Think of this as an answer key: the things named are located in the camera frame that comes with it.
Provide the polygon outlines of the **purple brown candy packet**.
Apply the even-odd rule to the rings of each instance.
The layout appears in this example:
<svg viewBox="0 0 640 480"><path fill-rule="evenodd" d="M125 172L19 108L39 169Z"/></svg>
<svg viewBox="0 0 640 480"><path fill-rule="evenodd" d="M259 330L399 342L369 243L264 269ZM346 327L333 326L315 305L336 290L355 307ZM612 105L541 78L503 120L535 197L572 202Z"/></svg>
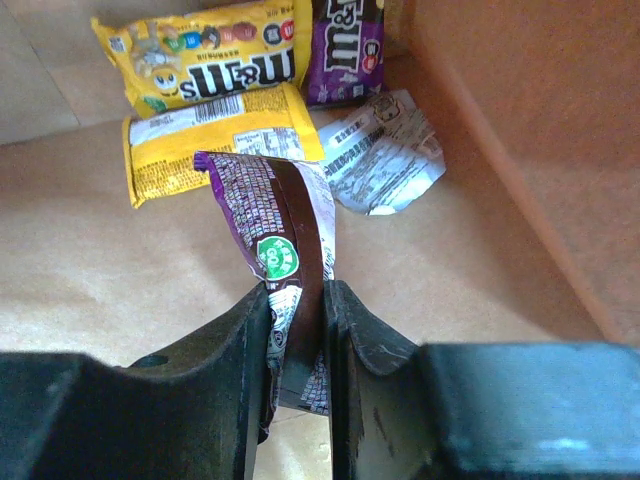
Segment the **purple brown candy packet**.
<svg viewBox="0 0 640 480"><path fill-rule="evenodd" d="M314 162L198 151L195 170L214 197L244 259L268 293L265 400L259 438L278 407L329 411L323 359L323 295L334 277L335 204Z"/></svg>

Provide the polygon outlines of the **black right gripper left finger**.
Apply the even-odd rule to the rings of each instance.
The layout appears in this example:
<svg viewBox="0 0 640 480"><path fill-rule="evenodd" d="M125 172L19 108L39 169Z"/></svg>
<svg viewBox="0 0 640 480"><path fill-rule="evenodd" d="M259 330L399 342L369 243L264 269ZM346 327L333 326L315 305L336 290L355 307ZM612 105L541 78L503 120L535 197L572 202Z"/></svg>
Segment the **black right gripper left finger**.
<svg viewBox="0 0 640 480"><path fill-rule="evenodd" d="M3 353L2 477L251 478L269 321L258 286L127 368L76 353Z"/></svg>

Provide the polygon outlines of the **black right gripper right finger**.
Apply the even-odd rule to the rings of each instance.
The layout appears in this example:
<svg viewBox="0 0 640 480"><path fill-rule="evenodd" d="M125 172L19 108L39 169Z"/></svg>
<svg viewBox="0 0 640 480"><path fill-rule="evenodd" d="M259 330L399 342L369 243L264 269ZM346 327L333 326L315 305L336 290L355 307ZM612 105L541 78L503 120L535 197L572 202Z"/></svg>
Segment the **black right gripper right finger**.
<svg viewBox="0 0 640 480"><path fill-rule="evenodd" d="M639 352L416 345L342 281L324 291L336 479L635 479Z"/></svg>

